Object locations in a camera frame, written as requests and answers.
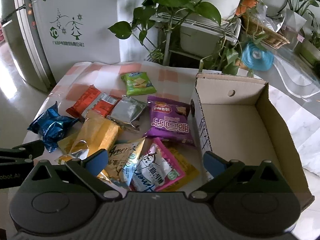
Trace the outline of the wicker basket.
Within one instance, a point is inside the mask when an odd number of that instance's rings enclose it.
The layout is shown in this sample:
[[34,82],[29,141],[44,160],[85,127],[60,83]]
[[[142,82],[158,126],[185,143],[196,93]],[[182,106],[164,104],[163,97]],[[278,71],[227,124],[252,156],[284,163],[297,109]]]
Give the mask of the wicker basket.
[[279,49],[283,45],[290,43],[285,36],[272,31],[251,16],[248,17],[246,15],[242,15],[241,20],[244,32],[247,35],[254,40],[259,40],[273,49]]

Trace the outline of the blue ribbon spool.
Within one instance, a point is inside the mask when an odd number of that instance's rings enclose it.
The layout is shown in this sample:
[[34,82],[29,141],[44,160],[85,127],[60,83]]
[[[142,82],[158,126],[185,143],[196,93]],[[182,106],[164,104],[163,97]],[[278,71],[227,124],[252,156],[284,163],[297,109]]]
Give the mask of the blue ribbon spool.
[[253,42],[246,44],[241,61],[251,70],[268,71],[274,61],[274,55],[268,50],[261,50]]

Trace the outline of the red snack bag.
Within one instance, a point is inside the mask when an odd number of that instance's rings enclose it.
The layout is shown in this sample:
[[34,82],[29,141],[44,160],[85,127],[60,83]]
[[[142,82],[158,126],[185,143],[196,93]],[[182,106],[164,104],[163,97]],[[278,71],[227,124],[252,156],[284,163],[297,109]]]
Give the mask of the red snack bag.
[[66,113],[81,122],[84,122],[89,110],[107,117],[119,101],[119,97],[101,92],[91,85],[73,106],[66,109]]

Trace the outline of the white refrigerator with tree print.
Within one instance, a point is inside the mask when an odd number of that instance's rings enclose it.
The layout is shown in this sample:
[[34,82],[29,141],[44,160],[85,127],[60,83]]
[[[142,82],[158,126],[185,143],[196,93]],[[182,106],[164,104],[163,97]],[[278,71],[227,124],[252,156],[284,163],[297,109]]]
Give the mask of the white refrigerator with tree print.
[[77,62],[142,61],[157,44],[152,28],[143,42],[110,31],[131,22],[143,0],[1,0],[1,27],[21,78],[47,92]]

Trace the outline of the blue foil snack bag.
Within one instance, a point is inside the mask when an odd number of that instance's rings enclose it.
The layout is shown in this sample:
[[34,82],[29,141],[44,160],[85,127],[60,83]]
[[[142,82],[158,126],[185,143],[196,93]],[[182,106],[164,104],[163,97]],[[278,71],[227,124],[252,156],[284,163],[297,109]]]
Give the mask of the blue foil snack bag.
[[57,142],[64,139],[69,130],[79,121],[78,118],[60,115],[57,101],[40,114],[27,128],[42,137],[49,153],[58,148]]

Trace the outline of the green pothos plant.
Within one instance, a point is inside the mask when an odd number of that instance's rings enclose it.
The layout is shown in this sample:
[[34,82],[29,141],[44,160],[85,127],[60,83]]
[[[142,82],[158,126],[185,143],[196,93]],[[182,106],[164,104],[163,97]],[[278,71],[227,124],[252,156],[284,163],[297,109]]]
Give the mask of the green pothos plant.
[[[119,21],[109,27],[115,37],[120,40],[126,40],[133,35],[140,44],[149,52],[149,59],[156,63],[165,63],[166,51],[169,51],[170,39],[175,29],[181,28],[181,25],[194,14],[204,17],[211,22],[221,26],[222,17],[220,11],[215,5],[204,0],[145,0],[143,7],[137,7],[133,10],[133,20],[131,23],[126,21]],[[168,14],[169,21],[162,23],[163,32],[166,35],[166,41],[162,41],[159,45],[155,46],[151,40],[148,40],[148,30],[155,25],[155,21],[151,20],[152,16],[159,16],[160,14]],[[134,31],[138,29],[139,36],[134,34]],[[144,44],[144,40],[154,47],[154,50],[150,50]],[[238,73],[239,66],[236,65],[237,60],[240,60],[240,54],[235,48],[229,48],[227,45],[221,45],[218,49],[217,56],[213,56],[211,53],[208,57],[213,57],[215,62],[212,63],[213,68],[217,68],[223,74],[236,75]]]

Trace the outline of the pink white America snack bag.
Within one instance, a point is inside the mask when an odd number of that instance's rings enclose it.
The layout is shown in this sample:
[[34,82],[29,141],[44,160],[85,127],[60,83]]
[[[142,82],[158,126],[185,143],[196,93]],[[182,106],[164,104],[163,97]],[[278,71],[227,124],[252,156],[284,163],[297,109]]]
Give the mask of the pink white America snack bag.
[[138,192],[159,192],[185,177],[175,156],[159,138],[140,157],[131,180],[131,189]]

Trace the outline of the white angular plant pot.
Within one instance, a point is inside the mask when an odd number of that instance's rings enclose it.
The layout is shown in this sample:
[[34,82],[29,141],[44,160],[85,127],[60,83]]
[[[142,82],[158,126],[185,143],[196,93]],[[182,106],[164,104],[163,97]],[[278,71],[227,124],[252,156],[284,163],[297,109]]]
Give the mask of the white angular plant pot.
[[287,8],[285,11],[285,25],[290,29],[299,32],[300,29],[306,24],[307,20],[300,16],[298,13]]

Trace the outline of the lower white plant pot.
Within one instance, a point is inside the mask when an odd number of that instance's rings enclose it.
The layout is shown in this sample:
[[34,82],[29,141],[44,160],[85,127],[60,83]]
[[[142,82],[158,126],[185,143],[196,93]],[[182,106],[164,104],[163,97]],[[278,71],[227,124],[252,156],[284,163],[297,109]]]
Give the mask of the lower white plant pot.
[[180,28],[180,45],[183,51],[206,57],[213,53],[223,30],[216,24],[202,22],[183,23]]

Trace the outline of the white printed cardboard box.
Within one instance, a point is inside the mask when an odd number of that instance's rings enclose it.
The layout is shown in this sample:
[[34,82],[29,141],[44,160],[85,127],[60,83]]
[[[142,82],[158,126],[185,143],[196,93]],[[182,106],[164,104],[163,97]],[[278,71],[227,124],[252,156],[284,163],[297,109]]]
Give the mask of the white printed cardboard box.
[[246,165],[270,160],[305,210],[315,200],[289,129],[269,100],[268,82],[244,76],[199,73],[191,96],[195,139],[211,151]]

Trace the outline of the green cracker bag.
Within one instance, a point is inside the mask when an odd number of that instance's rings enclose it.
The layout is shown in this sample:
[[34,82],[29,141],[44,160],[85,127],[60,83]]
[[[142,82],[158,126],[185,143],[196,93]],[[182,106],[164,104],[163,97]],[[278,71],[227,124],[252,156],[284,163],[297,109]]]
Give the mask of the green cracker bag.
[[125,73],[121,75],[121,79],[125,82],[127,96],[146,95],[157,92],[146,72]]

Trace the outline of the large yellow snack bag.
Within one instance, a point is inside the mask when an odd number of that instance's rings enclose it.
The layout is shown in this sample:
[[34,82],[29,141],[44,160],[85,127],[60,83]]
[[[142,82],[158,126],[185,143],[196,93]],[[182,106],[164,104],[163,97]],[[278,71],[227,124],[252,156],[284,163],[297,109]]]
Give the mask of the large yellow snack bag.
[[121,132],[121,127],[114,121],[89,110],[69,154],[85,159],[100,149],[109,150]]

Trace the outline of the white blue America snack bag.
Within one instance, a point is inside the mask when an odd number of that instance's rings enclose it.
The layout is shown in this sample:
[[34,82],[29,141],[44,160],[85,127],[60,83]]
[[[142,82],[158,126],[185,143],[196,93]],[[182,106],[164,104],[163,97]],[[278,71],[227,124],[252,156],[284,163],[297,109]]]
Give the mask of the white blue America snack bag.
[[104,171],[115,184],[129,187],[136,170],[145,138],[116,143],[108,153]]

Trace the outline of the silver foil snack bag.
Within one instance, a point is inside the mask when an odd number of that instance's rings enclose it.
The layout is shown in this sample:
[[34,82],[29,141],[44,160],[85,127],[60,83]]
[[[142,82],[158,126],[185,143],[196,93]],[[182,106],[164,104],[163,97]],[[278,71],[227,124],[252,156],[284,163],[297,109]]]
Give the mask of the silver foil snack bag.
[[139,124],[135,125],[148,104],[133,97],[123,95],[107,118],[122,129],[139,132]]

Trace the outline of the purple snack bag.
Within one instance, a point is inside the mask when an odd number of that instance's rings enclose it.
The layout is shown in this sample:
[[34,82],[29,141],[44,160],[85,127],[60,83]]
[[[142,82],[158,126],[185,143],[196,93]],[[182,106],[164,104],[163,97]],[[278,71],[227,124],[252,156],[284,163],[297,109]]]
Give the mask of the purple snack bag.
[[146,137],[194,145],[188,124],[189,104],[150,95],[148,106],[150,129],[144,134]]

